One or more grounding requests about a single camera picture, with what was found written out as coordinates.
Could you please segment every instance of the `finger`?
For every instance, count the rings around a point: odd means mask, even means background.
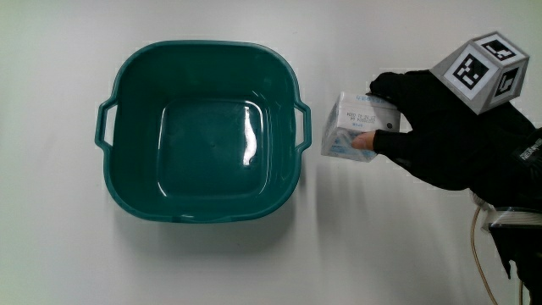
[[[397,100],[401,95],[401,77],[402,75],[392,72],[385,72],[379,75],[369,86],[371,93],[391,102]]]
[[[368,149],[368,144],[365,134],[360,134],[352,141],[352,148],[356,149]]]

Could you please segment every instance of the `white cube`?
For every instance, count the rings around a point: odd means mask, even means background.
[[[369,162],[376,152],[351,147],[362,132],[374,130],[399,131],[401,113],[382,98],[341,92],[329,114],[322,137],[324,156]]]
[[[528,55],[499,32],[469,40],[430,71],[475,114],[521,93]]]

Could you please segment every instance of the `white background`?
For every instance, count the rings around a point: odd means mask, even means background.
[[[531,56],[515,104],[540,127],[541,11],[504,0],[0,0],[0,303],[489,304],[467,191],[435,189],[383,156],[322,157],[322,126],[340,91],[431,68],[500,31]],[[152,223],[109,196],[97,107],[134,51],[176,39],[257,42],[294,68],[313,145],[275,213]],[[477,234],[497,299],[517,303],[517,277]]]

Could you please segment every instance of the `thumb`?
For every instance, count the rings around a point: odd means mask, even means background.
[[[381,153],[388,158],[411,157],[411,141],[413,133],[400,133],[377,130],[374,135],[373,148],[375,153]]]
[[[363,132],[362,134],[359,134],[354,138],[352,141],[352,148],[356,149],[366,149],[366,150],[374,150],[373,148],[373,141],[374,141],[374,131],[369,132]]]

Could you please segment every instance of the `teal plastic basin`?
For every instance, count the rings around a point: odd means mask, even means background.
[[[117,106],[113,142],[107,111]],[[296,145],[295,109],[303,113]],[[172,41],[122,66],[98,112],[96,144],[113,199],[142,219],[183,223],[270,214],[296,188],[310,109],[292,68],[251,43]]]

